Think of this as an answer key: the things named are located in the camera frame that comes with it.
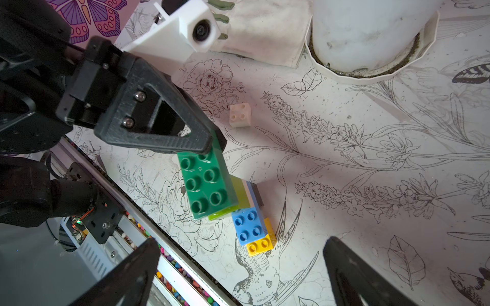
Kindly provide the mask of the black lego brick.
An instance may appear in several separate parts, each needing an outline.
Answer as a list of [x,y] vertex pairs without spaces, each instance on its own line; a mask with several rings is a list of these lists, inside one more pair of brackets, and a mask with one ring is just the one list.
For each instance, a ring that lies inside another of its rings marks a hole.
[[262,197],[260,196],[259,189],[256,186],[256,184],[251,183],[251,190],[253,192],[253,199],[255,205],[258,206],[259,208],[262,208],[264,206],[264,203],[262,201]]

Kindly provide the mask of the lime lego brick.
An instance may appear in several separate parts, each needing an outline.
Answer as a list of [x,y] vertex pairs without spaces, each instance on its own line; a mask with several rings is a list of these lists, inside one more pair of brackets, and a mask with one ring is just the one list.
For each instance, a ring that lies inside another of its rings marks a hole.
[[247,209],[251,207],[252,198],[248,187],[248,182],[241,178],[235,177],[233,175],[231,175],[230,178],[236,194],[237,204],[229,208],[223,209],[217,213],[211,214],[208,217],[209,221],[223,219],[224,217],[231,215],[236,210]]

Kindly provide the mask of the yellow lego brick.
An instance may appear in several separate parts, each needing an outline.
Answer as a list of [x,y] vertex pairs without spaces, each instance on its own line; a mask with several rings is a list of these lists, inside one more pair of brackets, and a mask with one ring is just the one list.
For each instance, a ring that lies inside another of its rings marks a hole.
[[255,242],[251,242],[246,244],[247,252],[249,257],[254,257],[259,254],[271,251],[274,249],[277,239],[271,225],[269,218],[265,218],[264,220],[268,234],[261,239],[256,240]]

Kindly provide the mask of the blue lego brick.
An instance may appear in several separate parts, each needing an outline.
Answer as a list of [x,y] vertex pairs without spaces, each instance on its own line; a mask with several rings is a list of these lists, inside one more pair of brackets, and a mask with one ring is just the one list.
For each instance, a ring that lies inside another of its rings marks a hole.
[[268,234],[265,227],[264,216],[260,210],[262,203],[256,195],[253,184],[242,180],[243,191],[237,191],[239,201],[245,201],[246,206],[240,207],[232,213],[232,221],[236,230],[237,239],[241,246],[250,244]]

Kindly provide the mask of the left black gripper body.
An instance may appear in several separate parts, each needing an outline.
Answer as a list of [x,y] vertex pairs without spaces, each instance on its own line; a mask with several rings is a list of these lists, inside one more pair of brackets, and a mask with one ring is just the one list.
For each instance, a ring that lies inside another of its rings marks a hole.
[[76,125],[122,133],[126,53],[99,36],[80,49],[70,32],[46,1],[1,2],[1,154],[48,150]]

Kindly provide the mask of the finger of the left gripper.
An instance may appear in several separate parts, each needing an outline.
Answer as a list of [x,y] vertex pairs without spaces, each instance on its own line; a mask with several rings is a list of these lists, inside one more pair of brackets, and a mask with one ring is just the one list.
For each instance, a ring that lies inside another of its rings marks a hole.
[[170,105],[176,113],[178,125],[181,126],[178,131],[182,131],[185,126],[190,128],[190,133],[185,136],[171,136],[168,151],[171,153],[209,153],[213,145],[224,151],[227,139],[219,127],[210,120],[184,89],[174,84],[170,77],[168,81],[175,92],[170,98]]
[[99,118],[94,134],[104,142],[135,149],[168,151],[171,136],[185,136],[170,105],[175,92],[168,76],[143,59],[137,59],[110,107]]

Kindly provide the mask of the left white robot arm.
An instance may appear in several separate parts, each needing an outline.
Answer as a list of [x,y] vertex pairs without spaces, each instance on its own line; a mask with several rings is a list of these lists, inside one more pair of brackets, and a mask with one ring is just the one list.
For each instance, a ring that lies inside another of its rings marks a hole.
[[74,126],[118,147],[206,154],[222,131],[172,72],[219,37],[208,5],[170,1],[149,33],[117,48],[94,36],[84,48],[59,1],[1,2],[1,222],[24,228],[81,215],[98,189],[55,179],[29,154],[55,147]]

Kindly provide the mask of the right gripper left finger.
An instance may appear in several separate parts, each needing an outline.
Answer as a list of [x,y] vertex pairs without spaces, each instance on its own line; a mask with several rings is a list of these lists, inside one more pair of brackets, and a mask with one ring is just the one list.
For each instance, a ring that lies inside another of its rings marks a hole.
[[146,305],[159,260],[158,242],[149,238],[71,304]]

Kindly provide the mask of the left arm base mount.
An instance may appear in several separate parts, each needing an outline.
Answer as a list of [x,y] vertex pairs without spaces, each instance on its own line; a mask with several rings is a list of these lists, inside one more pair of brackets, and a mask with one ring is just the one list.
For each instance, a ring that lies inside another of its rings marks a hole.
[[72,163],[67,176],[74,181],[87,184],[94,190],[94,196],[89,200],[87,210],[83,214],[71,217],[68,220],[68,229],[75,235],[78,243],[82,243],[88,235],[92,235],[99,244],[105,244],[115,232],[125,214],[125,209],[83,169],[80,163]]

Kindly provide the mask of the dark green lego brick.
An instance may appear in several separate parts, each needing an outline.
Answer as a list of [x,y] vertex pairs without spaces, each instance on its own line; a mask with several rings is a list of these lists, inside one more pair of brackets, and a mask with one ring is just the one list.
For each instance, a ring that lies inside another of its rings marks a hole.
[[239,204],[216,138],[207,154],[180,152],[177,157],[195,220]]

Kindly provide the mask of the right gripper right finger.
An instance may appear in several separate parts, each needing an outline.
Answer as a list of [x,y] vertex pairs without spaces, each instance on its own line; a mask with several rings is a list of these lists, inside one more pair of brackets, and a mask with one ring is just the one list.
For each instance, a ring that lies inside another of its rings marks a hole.
[[337,305],[414,305],[415,303],[373,270],[337,237],[323,250]]

